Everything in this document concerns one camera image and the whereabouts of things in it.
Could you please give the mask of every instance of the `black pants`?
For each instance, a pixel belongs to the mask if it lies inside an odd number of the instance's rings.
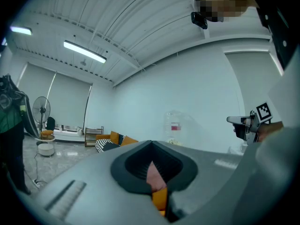
[[[20,122],[0,134],[1,155],[17,189],[26,192],[23,164],[24,126]]]

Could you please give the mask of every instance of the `wooden shelf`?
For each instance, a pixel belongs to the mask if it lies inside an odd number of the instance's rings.
[[[96,135],[102,135],[104,127],[101,126],[99,129],[85,128],[84,133],[84,146],[85,147],[94,147],[96,144]]]

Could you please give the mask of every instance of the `green jacket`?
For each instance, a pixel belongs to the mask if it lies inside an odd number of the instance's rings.
[[[22,122],[19,111],[12,105],[8,112],[0,108],[0,133],[5,133],[17,124]]]

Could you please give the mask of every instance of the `black pillow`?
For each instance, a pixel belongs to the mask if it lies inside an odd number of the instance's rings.
[[[110,149],[114,149],[114,148],[118,148],[118,147],[119,147],[119,145],[117,145],[117,144],[115,144],[115,143],[113,143],[113,142],[108,142],[108,143],[104,146],[103,151],[108,151],[108,150],[110,150]]]
[[[123,142],[123,139],[124,139],[125,136],[119,134],[119,145],[121,146],[122,142]]]

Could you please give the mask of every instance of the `hand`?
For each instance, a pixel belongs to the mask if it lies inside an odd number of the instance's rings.
[[[283,128],[282,122],[274,122],[270,124],[263,123],[259,126],[257,134],[258,134],[258,142],[262,142],[267,136],[270,134],[280,130]]]

